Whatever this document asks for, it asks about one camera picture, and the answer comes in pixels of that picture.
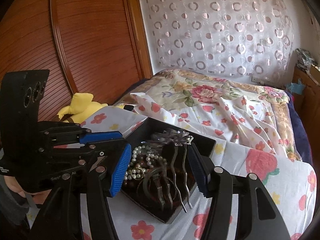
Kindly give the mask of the person's left hand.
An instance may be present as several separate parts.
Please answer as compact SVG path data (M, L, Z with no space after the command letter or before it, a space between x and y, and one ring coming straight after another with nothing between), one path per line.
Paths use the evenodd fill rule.
M21 197L24 197L24 198L26 197L25 194L27 192L22 189L22 187L17 182L15 177L4 176L4 181L7 185L7 187L12 192L19 194ZM37 192L37 193L31 193L30 195L32 196L35 204L43 204L44 201L46 200L46 198L48 197L48 195L50 194L50 192L51 192L51 190L47 190L47 191L42 191L42 192Z

